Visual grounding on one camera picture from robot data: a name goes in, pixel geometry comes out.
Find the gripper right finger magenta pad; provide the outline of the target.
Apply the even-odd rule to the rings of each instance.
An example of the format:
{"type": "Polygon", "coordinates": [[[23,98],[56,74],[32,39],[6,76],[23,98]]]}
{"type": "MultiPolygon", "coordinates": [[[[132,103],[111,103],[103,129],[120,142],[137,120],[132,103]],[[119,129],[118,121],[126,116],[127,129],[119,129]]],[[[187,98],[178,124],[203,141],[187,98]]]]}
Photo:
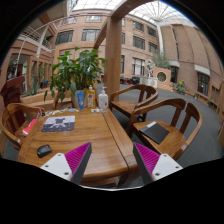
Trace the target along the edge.
{"type": "Polygon", "coordinates": [[[168,154],[158,154],[138,143],[133,145],[133,154],[144,184],[152,183],[182,169],[168,154]]]}

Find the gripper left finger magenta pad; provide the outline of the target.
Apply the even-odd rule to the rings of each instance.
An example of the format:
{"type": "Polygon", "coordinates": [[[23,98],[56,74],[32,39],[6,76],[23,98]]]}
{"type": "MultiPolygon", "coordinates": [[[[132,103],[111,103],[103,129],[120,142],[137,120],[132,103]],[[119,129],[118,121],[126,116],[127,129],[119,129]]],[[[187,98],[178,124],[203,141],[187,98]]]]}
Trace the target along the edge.
{"type": "Polygon", "coordinates": [[[88,142],[66,154],[57,153],[41,169],[79,185],[91,153],[92,144],[88,142]]]}

